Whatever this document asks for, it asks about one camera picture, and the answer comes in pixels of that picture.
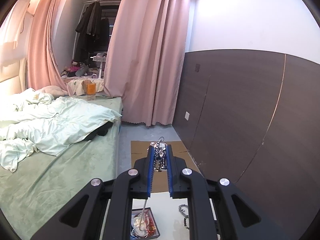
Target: brown wall panel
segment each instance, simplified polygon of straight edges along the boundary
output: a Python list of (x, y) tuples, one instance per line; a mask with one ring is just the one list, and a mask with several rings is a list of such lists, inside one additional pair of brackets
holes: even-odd
[(280, 91), (284, 55), (212, 50), (211, 79), (190, 152), (206, 178), (235, 182), (258, 149)]
[(299, 239), (320, 209), (320, 65), (287, 56), (270, 129), (237, 186)]
[[(196, 132), (208, 88), (210, 58), (206, 55), (207, 51), (188, 52), (184, 58), (173, 127), (187, 149)], [(195, 71), (196, 64), (200, 64), (199, 72)], [(184, 118), (186, 111), (190, 114), (188, 121)]]

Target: pink curtain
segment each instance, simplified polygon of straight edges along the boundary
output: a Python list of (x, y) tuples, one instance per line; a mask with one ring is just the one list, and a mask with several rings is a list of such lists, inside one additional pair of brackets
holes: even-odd
[(104, 90), (122, 97), (123, 120), (173, 120), (190, 0), (122, 0), (112, 32)]
[(35, 90), (54, 85), (67, 90), (52, 51), (52, 27), (60, 0), (40, 0), (30, 30), (28, 85)]

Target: tile floor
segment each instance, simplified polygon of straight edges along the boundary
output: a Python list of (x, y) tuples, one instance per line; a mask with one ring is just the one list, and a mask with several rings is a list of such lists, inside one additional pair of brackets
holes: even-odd
[(131, 168), (131, 141), (157, 141), (161, 136), (165, 141), (181, 141), (172, 125), (132, 124), (122, 122), (120, 128), (118, 171), (120, 174)]

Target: green bed sheet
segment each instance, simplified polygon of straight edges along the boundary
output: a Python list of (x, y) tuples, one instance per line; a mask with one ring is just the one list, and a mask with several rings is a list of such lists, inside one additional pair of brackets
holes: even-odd
[[(121, 98), (89, 101), (121, 113)], [(92, 178), (116, 177), (120, 120), (106, 136), (71, 145), (57, 157), (34, 153), (11, 173), (0, 167), (0, 207), (22, 240), (28, 240)]]

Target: brown light switch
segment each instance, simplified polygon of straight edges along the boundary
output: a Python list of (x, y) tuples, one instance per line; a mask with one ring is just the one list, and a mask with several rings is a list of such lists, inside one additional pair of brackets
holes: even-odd
[(196, 71), (196, 72), (199, 72), (199, 70), (200, 70), (200, 64), (196, 64), (195, 71)]

